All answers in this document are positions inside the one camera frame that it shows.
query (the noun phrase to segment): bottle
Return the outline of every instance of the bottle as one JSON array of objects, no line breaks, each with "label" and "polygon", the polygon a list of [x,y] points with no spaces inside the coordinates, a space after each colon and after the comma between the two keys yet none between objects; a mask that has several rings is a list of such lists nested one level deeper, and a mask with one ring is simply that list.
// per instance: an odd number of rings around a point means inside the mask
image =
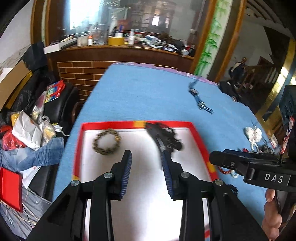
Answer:
[{"label": "bottle", "polygon": [[135,43],[135,33],[133,29],[130,31],[130,34],[128,36],[128,44],[133,45]]},{"label": "bottle", "polygon": [[91,34],[89,35],[89,39],[87,41],[87,45],[88,46],[92,45],[92,35]]}]

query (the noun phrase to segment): red box lid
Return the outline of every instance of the red box lid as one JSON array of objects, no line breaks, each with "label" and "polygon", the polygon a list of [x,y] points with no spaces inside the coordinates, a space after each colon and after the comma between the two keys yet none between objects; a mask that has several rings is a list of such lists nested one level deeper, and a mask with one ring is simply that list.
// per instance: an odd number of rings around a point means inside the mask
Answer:
[{"label": "red box lid", "polygon": [[10,207],[22,210],[22,176],[0,167],[0,199]]}]

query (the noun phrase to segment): white paper bag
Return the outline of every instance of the white paper bag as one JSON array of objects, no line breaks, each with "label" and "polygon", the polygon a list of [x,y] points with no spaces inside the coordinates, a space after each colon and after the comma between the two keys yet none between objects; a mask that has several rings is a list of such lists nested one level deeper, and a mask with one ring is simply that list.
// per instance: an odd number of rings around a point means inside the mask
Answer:
[{"label": "white paper bag", "polygon": [[38,150],[41,145],[42,130],[24,111],[15,122],[12,134],[27,147]]},{"label": "white paper bag", "polygon": [[22,174],[22,185],[28,189],[33,177],[36,175],[40,167],[31,167],[27,170],[21,171]]}]

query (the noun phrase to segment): person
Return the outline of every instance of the person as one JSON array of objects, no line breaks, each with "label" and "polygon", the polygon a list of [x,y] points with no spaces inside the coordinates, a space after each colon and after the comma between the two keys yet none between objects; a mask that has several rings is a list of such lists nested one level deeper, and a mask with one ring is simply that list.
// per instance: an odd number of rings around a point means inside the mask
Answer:
[{"label": "person", "polygon": [[236,62],[233,67],[228,71],[230,78],[233,80],[234,85],[240,82],[246,65],[247,58],[243,57],[241,62]]},{"label": "person", "polygon": [[282,222],[282,217],[278,213],[274,197],[275,191],[267,189],[265,193],[264,219],[261,227],[270,241],[275,240],[279,236],[279,228]]}]

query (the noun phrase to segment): blue cable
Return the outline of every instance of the blue cable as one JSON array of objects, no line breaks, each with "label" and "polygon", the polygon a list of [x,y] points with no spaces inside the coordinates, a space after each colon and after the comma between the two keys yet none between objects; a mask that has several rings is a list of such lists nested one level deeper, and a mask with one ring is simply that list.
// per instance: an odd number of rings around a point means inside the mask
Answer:
[{"label": "blue cable", "polygon": [[199,109],[205,110],[205,111],[209,112],[210,114],[212,114],[212,113],[214,113],[214,111],[206,106],[206,104],[200,99],[200,97],[198,95],[198,91],[196,89],[194,89],[194,86],[198,80],[199,80],[199,78],[189,84],[189,93],[194,96]]}]

